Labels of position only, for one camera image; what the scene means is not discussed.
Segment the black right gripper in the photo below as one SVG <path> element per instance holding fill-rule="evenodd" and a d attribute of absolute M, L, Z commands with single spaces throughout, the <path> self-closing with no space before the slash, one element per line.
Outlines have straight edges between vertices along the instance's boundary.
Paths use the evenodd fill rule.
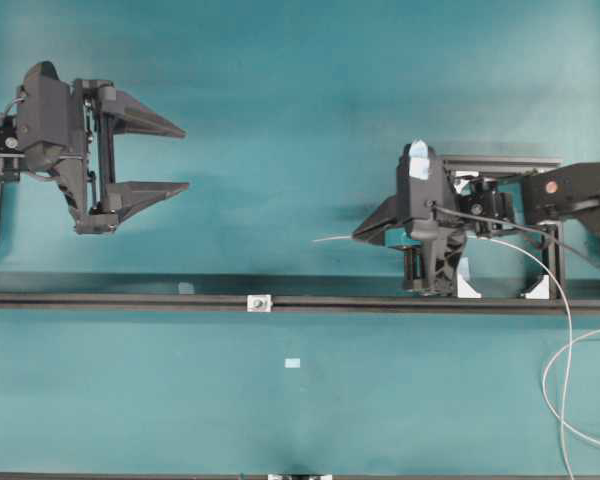
<path fill-rule="evenodd" d="M 410 144 L 404 147 L 396 169 L 397 197 L 386 198 L 354 230 L 353 239 L 379 247 L 402 247 L 406 234 L 403 288 L 422 295 L 451 296 L 467 239 L 459 222 L 438 209 L 457 208 L 455 191 L 444 162 L 430 146 L 429 178 L 409 176 Z M 388 230 L 399 225 L 404 230 Z"/>

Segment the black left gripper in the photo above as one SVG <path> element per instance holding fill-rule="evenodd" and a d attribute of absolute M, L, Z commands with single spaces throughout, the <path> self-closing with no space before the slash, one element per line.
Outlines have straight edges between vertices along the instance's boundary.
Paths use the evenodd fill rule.
<path fill-rule="evenodd" d="M 16 134 L 31 173 L 56 183 L 78 234 L 114 231 L 119 222 L 189 188 L 188 182 L 127 181 L 107 184 L 102 200 L 106 213 L 88 207 L 87 130 L 80 90 L 58 77 L 54 65 L 40 62 L 29 69 L 18 88 Z M 113 134 L 185 138 L 186 132 L 130 94 L 115 87 L 99 89 L 100 111 L 113 121 Z"/>

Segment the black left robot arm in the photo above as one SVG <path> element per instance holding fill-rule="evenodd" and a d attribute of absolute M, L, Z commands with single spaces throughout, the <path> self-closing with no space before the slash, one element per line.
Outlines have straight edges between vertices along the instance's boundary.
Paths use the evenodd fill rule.
<path fill-rule="evenodd" d="M 2 187 L 27 175 L 53 182 L 78 234 L 113 233 L 186 182 L 119 182 L 114 138 L 137 134 L 182 139 L 184 130 L 110 80 L 62 81 L 49 61 L 34 65 L 0 113 Z"/>

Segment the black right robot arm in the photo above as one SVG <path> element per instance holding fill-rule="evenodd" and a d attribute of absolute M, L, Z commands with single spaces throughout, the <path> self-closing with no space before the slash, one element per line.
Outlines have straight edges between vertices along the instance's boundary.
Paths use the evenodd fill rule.
<path fill-rule="evenodd" d="M 600 240 L 600 162 L 563 166 L 554 159 L 440 155 L 422 140 L 404 147 L 396 192 L 353 232 L 354 240 L 402 252 L 403 288 L 456 296 L 469 234 L 540 237 L 555 249 L 546 266 L 557 274 L 566 220 Z"/>

